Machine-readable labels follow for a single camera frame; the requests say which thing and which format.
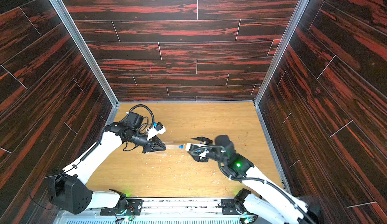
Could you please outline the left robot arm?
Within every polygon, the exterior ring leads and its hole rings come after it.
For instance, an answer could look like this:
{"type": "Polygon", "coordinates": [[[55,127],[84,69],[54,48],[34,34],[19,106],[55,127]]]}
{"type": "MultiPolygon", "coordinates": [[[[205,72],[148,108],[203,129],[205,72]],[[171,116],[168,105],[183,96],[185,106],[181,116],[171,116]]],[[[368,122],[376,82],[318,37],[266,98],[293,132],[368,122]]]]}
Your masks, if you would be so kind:
{"type": "Polygon", "coordinates": [[[80,157],[61,171],[47,176],[48,201],[55,209],[80,214],[86,209],[110,209],[115,215],[127,213],[129,204],[126,194],[110,189],[93,191],[86,184],[96,169],[122,144],[141,146],[143,153],[166,150],[158,137],[166,128],[156,122],[153,112],[144,104],[138,104],[118,121],[103,127],[99,139],[80,157]]]}

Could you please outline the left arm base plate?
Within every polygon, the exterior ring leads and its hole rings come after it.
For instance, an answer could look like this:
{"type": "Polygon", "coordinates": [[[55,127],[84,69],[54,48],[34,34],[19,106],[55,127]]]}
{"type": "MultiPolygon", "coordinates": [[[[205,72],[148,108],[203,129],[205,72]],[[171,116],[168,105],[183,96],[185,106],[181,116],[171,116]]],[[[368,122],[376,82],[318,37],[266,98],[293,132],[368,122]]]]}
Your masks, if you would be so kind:
{"type": "Polygon", "coordinates": [[[130,199],[127,198],[125,202],[122,202],[114,208],[104,207],[100,215],[101,216],[112,216],[112,217],[135,217],[139,216],[143,207],[142,199],[130,199]]]}

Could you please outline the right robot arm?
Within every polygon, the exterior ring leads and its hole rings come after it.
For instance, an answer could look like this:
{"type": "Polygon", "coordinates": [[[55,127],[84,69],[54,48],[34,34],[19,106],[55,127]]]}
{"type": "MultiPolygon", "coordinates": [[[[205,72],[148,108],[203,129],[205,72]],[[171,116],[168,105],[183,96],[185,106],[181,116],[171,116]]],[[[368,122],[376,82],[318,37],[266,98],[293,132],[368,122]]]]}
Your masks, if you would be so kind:
{"type": "Polygon", "coordinates": [[[232,181],[246,186],[234,198],[236,210],[256,215],[271,224],[322,224],[324,218],[318,204],[308,204],[279,187],[250,160],[237,153],[227,135],[215,140],[197,137],[185,150],[196,162],[214,160],[219,170],[232,181]]]}

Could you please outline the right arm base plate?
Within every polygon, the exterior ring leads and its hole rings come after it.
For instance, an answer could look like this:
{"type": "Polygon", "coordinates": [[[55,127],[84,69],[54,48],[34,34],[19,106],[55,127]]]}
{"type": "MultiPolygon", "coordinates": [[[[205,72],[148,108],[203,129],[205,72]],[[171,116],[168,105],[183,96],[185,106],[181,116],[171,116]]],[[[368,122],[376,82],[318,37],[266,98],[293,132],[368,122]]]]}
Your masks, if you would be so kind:
{"type": "Polygon", "coordinates": [[[234,198],[221,199],[219,206],[221,207],[224,216],[251,214],[247,211],[242,202],[235,200],[234,198]]]}

